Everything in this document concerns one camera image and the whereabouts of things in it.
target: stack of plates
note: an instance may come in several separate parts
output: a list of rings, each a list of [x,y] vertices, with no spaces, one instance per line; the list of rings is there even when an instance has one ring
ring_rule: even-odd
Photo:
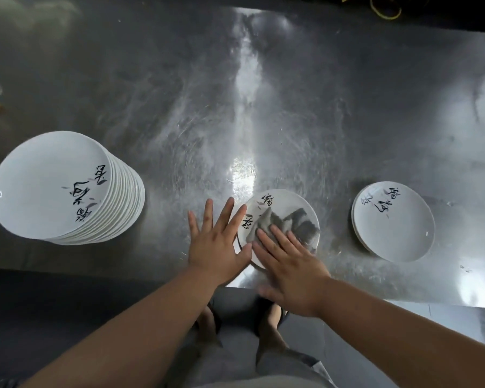
[[[248,200],[246,206],[246,215],[237,230],[237,241],[240,248],[246,245],[246,238],[248,237],[248,234],[250,234],[251,228],[255,225],[259,216],[269,207],[271,207],[272,211],[282,219],[290,215],[293,211],[296,211],[298,208],[303,208],[306,212],[307,219],[317,228],[320,228],[320,222],[311,205],[303,197],[286,189],[268,189],[257,193]],[[309,246],[316,249],[318,247],[318,242],[320,242],[320,234],[317,234],[316,237],[314,237]],[[260,268],[264,268],[255,255],[255,252],[252,250],[251,253],[252,263]]]
[[[373,254],[409,262],[427,254],[435,237],[431,209],[417,192],[398,182],[376,182],[352,204],[352,226]]]
[[[21,237],[108,241],[135,223],[144,202],[136,171],[80,133],[33,137],[0,164],[0,224]]]

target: finger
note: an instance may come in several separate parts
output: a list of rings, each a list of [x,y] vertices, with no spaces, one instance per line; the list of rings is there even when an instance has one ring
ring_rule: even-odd
[[[271,230],[283,250],[291,256],[297,256],[299,254],[298,249],[287,239],[285,234],[282,233],[276,225],[272,224]]]
[[[259,295],[267,300],[273,301],[279,306],[284,304],[284,294],[270,285],[262,285],[258,288]]]
[[[253,251],[255,255],[262,263],[264,268],[266,268],[273,275],[278,272],[278,265],[280,264],[277,259],[275,259],[271,254],[268,253],[262,246],[260,246],[256,241],[252,244]]]
[[[239,229],[239,226],[241,222],[243,221],[244,215],[246,214],[246,204],[243,204],[235,213],[234,217],[226,226],[226,228],[223,231],[223,234],[226,235],[226,238],[229,240],[234,240],[235,236],[237,235],[237,230]]]
[[[296,238],[296,236],[293,234],[292,231],[288,231],[287,232],[287,239],[289,241],[291,241],[291,244],[293,244],[293,246],[301,253],[301,254],[305,254],[305,253],[311,253],[307,250],[307,248],[304,247],[304,245],[302,245],[302,243],[298,240],[298,238]]]
[[[251,244],[246,244],[236,256],[239,267],[243,268],[251,261]]]
[[[194,238],[196,238],[196,236],[200,233],[200,230],[198,229],[198,221],[196,220],[196,216],[192,211],[187,212],[187,217],[189,219],[190,238],[194,240]]]
[[[234,198],[229,198],[226,200],[226,204],[224,205],[223,211],[221,211],[221,215],[219,215],[219,219],[216,222],[216,225],[213,227],[215,231],[218,233],[222,233],[230,220],[230,215],[232,214],[232,209],[234,209]]]
[[[201,225],[201,231],[212,230],[212,199],[207,199],[205,203],[205,213],[203,214],[203,224]]]
[[[280,248],[277,244],[273,242],[271,238],[261,230],[260,228],[257,230],[257,237],[261,240],[262,245],[269,251],[269,253],[277,260],[286,259],[287,253]]]

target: stainless steel countertop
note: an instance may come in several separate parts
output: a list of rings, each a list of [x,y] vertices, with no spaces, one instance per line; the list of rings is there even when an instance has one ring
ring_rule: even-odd
[[[317,254],[379,297],[485,307],[485,33],[382,22],[319,5],[280,12],[156,0],[0,0],[0,161],[75,130],[137,170],[141,218],[62,247],[0,227],[0,268],[167,281],[186,210],[285,188],[314,207]],[[349,226],[375,181],[421,194],[430,253],[394,264]],[[248,267],[232,285],[254,287]]]

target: hand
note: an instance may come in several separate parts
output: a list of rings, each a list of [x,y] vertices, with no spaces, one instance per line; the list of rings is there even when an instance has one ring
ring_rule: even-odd
[[[239,254],[235,254],[234,240],[237,229],[244,215],[246,204],[234,215],[230,223],[230,215],[234,208],[234,199],[229,198],[223,211],[213,226],[212,199],[205,204],[203,225],[201,231],[192,211],[188,212],[190,227],[189,267],[206,274],[216,286],[235,278],[251,260],[251,244],[246,244]]]
[[[276,279],[278,289],[265,285],[259,293],[285,310],[306,317],[319,317],[324,288],[330,274],[324,264],[309,252],[291,231],[285,236],[278,227],[271,226],[280,246],[262,230],[257,236],[267,250],[257,242],[253,251]]]

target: person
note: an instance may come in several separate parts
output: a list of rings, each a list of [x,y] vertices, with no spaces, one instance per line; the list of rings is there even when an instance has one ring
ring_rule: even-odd
[[[234,199],[230,198],[213,224],[213,202],[207,200],[201,228],[189,212],[187,269],[22,386],[156,386],[196,321],[198,367],[182,379],[183,386],[332,386],[321,364],[290,350],[278,333],[282,311],[288,311],[322,319],[401,387],[485,387],[485,345],[332,278],[293,234],[272,228],[277,245],[260,231],[265,248],[246,245],[235,254],[233,241],[246,206],[230,220],[233,207]],[[244,373],[234,367],[233,358],[217,341],[215,318],[207,305],[214,290],[250,262],[251,248],[274,276],[277,287],[259,289],[274,304],[259,324],[256,370]]]

